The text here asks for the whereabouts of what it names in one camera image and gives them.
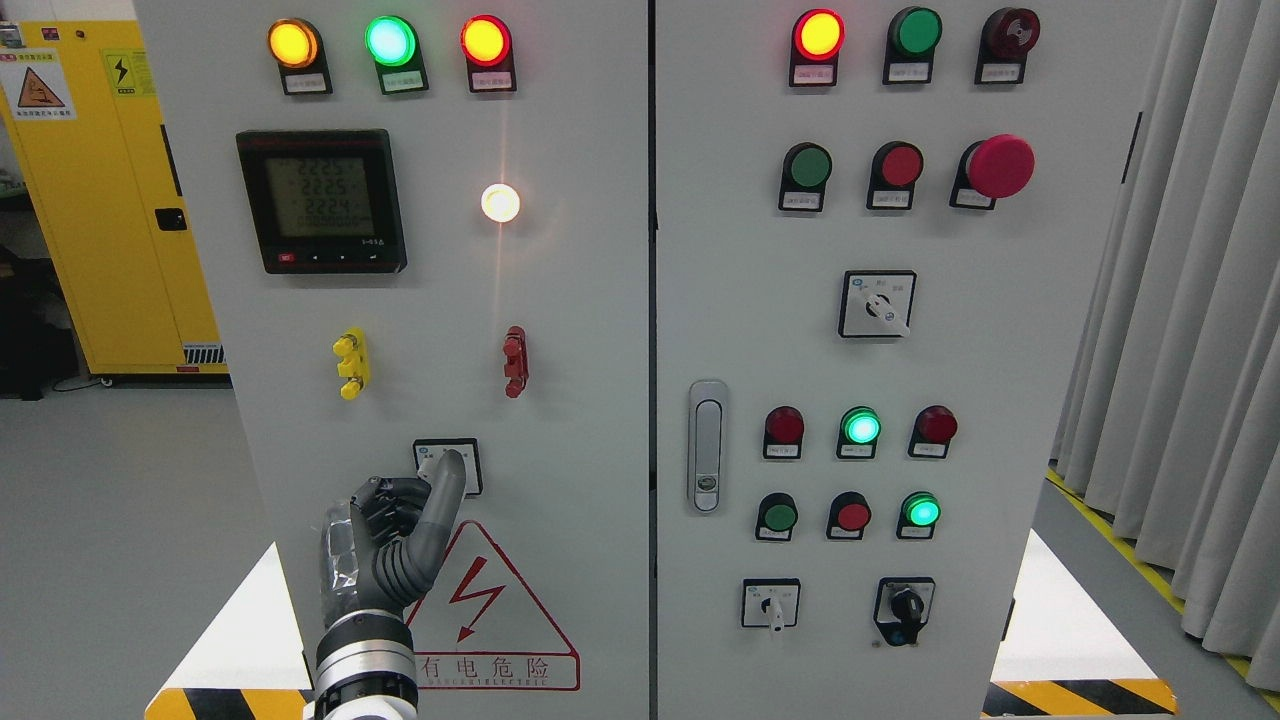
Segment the grey robotic humanoid hand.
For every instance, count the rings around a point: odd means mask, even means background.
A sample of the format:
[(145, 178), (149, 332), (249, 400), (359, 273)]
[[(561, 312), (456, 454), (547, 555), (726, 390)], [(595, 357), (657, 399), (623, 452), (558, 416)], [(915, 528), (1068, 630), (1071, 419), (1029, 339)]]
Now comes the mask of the grey robotic humanoid hand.
[(323, 623), (402, 612), (434, 585), (465, 496), (465, 457), (444, 451), (416, 477), (371, 477), (329, 507), (320, 534)]

